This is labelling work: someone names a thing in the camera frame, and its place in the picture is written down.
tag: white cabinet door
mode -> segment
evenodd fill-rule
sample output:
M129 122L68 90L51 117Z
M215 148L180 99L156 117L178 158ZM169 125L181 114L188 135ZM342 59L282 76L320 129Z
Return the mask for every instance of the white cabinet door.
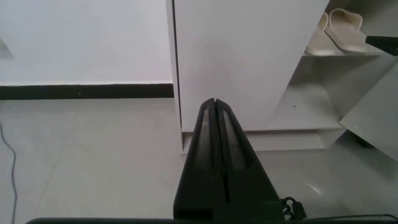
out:
M264 129L328 0L175 0L182 131L209 98Z
M398 161L398 63L340 124Z

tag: black handle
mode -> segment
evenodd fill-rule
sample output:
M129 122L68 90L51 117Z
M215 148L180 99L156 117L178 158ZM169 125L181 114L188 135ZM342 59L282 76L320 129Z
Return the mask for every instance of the black handle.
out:
M398 55L398 37L367 36L365 42L393 56Z

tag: white shelf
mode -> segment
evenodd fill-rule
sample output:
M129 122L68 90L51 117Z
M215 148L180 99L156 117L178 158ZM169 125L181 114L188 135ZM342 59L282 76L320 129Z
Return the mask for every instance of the white shelf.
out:
M340 129L329 96L315 77L292 80L265 130Z
M354 53L354 52L345 52L342 50L338 50L336 51L335 54L333 55L328 55L328 56L316 56L316 55L310 55L306 52L304 52L303 56L305 57L334 57L334 56L379 56L383 54L382 50L379 50L375 47L373 47L372 45L368 44L368 51L366 53Z

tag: black baseboard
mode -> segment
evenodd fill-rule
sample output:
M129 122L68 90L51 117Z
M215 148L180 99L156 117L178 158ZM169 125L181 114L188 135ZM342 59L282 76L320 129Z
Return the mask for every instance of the black baseboard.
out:
M0 86L0 100L172 98L173 84Z

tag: gray cable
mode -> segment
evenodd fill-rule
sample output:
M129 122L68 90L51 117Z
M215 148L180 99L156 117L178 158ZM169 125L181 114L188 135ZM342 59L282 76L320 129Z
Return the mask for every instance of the gray cable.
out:
M1 139L4 142L4 144L11 150L11 152L14 155L14 161L12 162L12 170L11 170L11 182L12 182L12 188L14 189L14 209L12 210L12 224L15 224L15 212L17 211L17 199L18 199L18 194L17 194L17 188L15 187L15 178L14 178L14 170L15 170L15 161L17 159L17 154L15 153L15 150L7 143L6 138L4 137L4 133L2 131L2 125L0 123L0 132L1 132Z

